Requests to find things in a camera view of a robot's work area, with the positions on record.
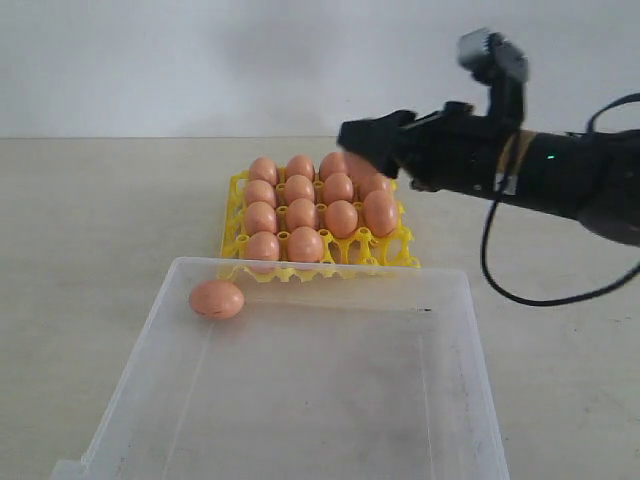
table surface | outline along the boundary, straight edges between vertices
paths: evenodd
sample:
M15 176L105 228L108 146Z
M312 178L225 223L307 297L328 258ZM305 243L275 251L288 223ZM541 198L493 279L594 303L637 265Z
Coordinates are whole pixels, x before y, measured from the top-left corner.
M231 175L328 138L0 140L0 479L48 479L88 447L170 262L215 256ZM514 480L640 478L638 282L532 309L482 279L485 201L399 197L424 266L465 270ZM572 222L501 207L498 280L555 297L637 261Z

transparent container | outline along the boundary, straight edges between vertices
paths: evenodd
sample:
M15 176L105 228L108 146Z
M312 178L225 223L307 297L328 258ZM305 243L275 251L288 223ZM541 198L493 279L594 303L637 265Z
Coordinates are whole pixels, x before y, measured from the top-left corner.
M463 273L287 264L348 278L258 283L257 264L283 266L174 261L89 449L52 480L508 480ZM240 315L199 318L191 289L234 268Z

plastic egg tray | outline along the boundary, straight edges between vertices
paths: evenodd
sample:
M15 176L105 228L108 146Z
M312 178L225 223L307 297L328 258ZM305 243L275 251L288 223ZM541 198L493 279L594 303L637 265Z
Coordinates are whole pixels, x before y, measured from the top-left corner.
M284 205L284 168L278 168L280 183L276 185L275 191L278 198L279 207L276 209L278 216L279 232L277 238L280 242L281 261L286 262L286 245L289 238L289 232L285 228L285 213L287 206ZM225 213L224 237L222 239L222 247L220 256L222 258L244 258L244 248L249 236L244 229L244 212L246 205L244 202L244 187L247 183L248 170L231 177L229 183L229 194L227 198L227 208ZM392 190L395 191L397 184L392 181ZM380 266L404 266L404 267L420 267L417 258L411 255L409 243L413 241L413 233L402 224L402 217L405 213L404 206L400 201L396 200L398 206L398 226L392 234L387 237L376 237L364 224L362 215L362 203L358 201L358 188L356 190L356 201L353 202L354 207L358 211L358 228L348 238L339 239L333 237L331 232L324 228L323 214L327 206L323 203L316 202L320 216L320 229L318 233L324 241L324 256L321 263L324 264L351 264L351 265L380 265ZM323 182L316 180L314 182L316 198L322 198ZM269 272L256 272L247 270L258 282L269 282L279 279L282 282L288 282L292 277L297 277L302 281L311 280L317 274L324 277L337 274L344 277L346 272L341 270L332 271L326 267L323 269L293 269L293 268L275 268ZM221 276L232 278L234 271L222 271Z

white wall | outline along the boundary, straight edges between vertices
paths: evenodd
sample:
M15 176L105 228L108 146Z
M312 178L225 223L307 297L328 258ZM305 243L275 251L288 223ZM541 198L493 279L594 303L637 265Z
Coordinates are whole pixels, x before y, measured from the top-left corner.
M4 0L0 136L333 135L448 99L484 109L455 61L482 26L530 58L528 125L582 129L640 89L638 18L638 0Z

black wire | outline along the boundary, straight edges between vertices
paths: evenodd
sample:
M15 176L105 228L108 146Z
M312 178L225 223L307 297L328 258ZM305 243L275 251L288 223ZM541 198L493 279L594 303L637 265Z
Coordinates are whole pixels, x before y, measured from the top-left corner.
M615 102L612 102L611 104L602 108L595 115L593 115L593 117L591 117L591 119L587 123L586 135L595 135L595 121L597 117L599 117L601 114L603 114L607 110L610 110L620 105L624 105L626 103L633 103L633 102L639 102L639 101L640 101L640 93L636 93L636 94L627 95L626 97L620 98ZM617 134L617 135L624 135L626 133L627 132L622 132L621 134ZM493 220L496 215L496 210L498 209L498 205L500 205L500 202L502 201L502 198L505 195L505 190L507 189L509 178L511 177L511 172L515 167L519 150L520 150L520 130L518 130L513 137L513 142L511 143L511 146L509 148L509 159L507 162L507 166L505 168L504 177L500 182L498 191L496 192L496 196L491 204L491 208L489 208L489 213L487 214L487 219L485 221L484 229L482 232L482 243L480 246L480 267L482 269L482 274L484 275L484 278L486 279L487 283L489 283L489 285L500 295L508 298L513 302L519 303L521 305L527 305L530 307L558 307L561 305L569 305L569 304L584 302L587 300L592 300L594 298L601 297L603 295L606 295L608 293L613 292L614 290L617 290L623 287L624 285L629 283L631 280L633 280L636 276L638 276L638 274L640 274L640 262L638 262L635 267L629 270L626 274L624 274L618 280L608 285L605 285L602 288L598 288L596 290L592 290L579 295L572 295L569 297L556 298L552 300L531 300L528 298L520 297L518 295L515 295L509 292L508 290L505 290L495 281L495 279L491 275L491 272L489 271L489 266L487 263L487 250L489 246L489 236L491 233Z

